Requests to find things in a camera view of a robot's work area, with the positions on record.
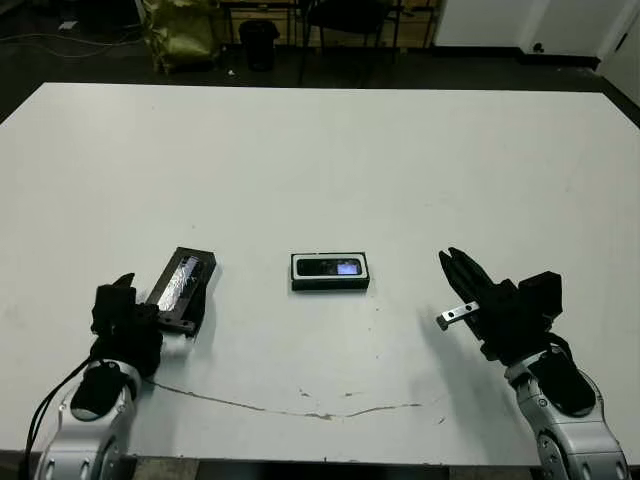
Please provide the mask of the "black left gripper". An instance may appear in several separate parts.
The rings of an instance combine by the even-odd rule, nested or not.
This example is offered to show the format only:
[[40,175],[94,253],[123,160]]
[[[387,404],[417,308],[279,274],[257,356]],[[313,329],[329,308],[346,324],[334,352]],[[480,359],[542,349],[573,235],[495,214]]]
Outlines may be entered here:
[[[131,289],[135,274],[124,274],[111,286]],[[90,348],[93,361],[120,361],[134,367],[141,377],[152,377],[161,363],[164,333],[182,334],[187,338],[196,334],[196,323],[190,318],[171,325],[160,316],[155,305],[136,304],[120,299],[97,299],[92,308],[91,331],[96,336]]]

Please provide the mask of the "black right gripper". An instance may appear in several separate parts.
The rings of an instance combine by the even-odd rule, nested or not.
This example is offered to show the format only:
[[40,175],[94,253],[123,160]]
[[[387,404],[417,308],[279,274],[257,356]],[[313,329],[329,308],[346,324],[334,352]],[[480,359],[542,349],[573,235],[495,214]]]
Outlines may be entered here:
[[556,318],[556,280],[528,278],[498,284],[468,254],[450,247],[438,253],[444,275],[463,301],[436,317],[447,330],[463,321],[481,342],[489,361],[512,366],[550,348]]

